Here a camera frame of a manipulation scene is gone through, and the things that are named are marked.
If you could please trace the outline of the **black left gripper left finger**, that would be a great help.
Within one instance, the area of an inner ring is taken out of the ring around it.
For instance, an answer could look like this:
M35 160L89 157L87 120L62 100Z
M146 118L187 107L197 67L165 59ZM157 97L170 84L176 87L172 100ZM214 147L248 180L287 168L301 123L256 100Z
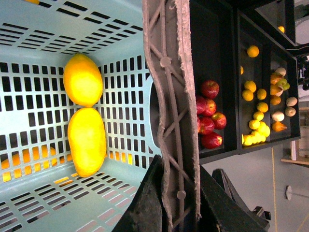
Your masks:
M167 214L162 203L163 174L162 158L155 155L131 204L115 225L114 232L167 230Z

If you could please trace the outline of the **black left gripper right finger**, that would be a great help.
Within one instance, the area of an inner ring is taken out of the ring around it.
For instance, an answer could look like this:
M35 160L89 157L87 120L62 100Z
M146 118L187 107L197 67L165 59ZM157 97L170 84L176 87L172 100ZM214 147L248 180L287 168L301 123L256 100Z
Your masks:
M251 211L223 169L200 168L201 232L266 232L268 221Z

